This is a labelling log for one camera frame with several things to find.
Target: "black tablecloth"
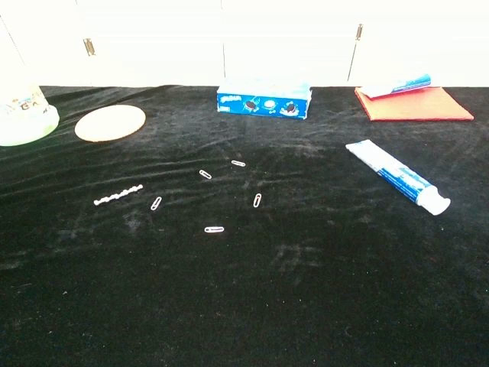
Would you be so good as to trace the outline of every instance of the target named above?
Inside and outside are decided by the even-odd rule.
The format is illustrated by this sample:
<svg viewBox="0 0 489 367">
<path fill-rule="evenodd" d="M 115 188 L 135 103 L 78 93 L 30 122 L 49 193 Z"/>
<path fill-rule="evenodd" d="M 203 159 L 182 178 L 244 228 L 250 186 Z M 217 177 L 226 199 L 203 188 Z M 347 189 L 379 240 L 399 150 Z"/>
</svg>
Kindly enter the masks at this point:
<svg viewBox="0 0 489 367">
<path fill-rule="evenodd" d="M 391 123 L 352 88 L 305 121 L 217 113 L 215 87 L 43 91 L 59 127 L 0 148 L 0 365 L 488 365 L 489 89 L 448 89 L 473 122 Z M 144 127 L 75 136 L 113 104 Z M 366 138 L 447 211 L 345 149 Z"/>
</svg>

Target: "white cap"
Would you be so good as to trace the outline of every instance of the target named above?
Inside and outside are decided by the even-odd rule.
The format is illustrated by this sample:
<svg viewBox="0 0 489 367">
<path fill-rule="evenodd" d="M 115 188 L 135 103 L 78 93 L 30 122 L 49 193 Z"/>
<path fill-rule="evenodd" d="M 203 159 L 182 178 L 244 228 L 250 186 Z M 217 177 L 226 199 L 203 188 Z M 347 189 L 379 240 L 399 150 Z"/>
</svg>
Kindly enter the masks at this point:
<svg viewBox="0 0 489 367">
<path fill-rule="evenodd" d="M 450 199 L 441 196 L 436 187 L 428 186 L 419 193 L 416 204 L 422 206 L 434 216 L 437 216 L 449 207 Z"/>
</svg>

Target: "oreo box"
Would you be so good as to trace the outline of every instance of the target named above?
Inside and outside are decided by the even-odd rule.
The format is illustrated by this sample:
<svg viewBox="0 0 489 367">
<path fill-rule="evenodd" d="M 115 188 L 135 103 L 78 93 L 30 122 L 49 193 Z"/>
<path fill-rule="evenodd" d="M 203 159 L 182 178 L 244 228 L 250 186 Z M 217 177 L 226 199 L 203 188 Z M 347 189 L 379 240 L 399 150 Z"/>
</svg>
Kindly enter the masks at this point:
<svg viewBox="0 0 489 367">
<path fill-rule="evenodd" d="M 310 85 L 226 80 L 217 90 L 219 112 L 306 119 Z"/>
</svg>

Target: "red napkin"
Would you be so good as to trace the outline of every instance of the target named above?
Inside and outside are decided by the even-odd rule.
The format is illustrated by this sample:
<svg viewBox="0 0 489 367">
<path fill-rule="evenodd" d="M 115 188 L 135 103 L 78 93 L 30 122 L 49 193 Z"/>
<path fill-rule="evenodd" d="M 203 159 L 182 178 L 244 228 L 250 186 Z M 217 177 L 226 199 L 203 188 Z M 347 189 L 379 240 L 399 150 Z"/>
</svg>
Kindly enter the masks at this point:
<svg viewBox="0 0 489 367">
<path fill-rule="evenodd" d="M 368 98 L 359 88 L 355 88 L 355 94 L 371 121 L 474 119 L 441 87 L 416 89 L 374 99 Z"/>
</svg>

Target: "toothpaste tube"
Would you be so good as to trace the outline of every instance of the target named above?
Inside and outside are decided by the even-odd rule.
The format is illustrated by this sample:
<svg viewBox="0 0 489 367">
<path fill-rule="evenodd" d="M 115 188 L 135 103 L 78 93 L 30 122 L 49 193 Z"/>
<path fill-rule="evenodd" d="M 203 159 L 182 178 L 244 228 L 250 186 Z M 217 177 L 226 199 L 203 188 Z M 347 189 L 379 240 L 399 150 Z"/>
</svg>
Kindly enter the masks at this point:
<svg viewBox="0 0 489 367">
<path fill-rule="evenodd" d="M 411 201 L 434 216 L 443 213 L 449 207 L 450 199 L 440 196 L 436 187 L 372 141 L 363 140 L 348 144 L 346 148 Z"/>
<path fill-rule="evenodd" d="M 413 80 L 401 80 L 391 85 L 380 86 L 362 86 L 360 92 L 364 93 L 369 98 L 388 96 L 394 93 L 406 92 L 408 90 L 424 88 L 431 84 L 431 77 L 429 74 L 423 74 L 422 76 Z"/>
</svg>

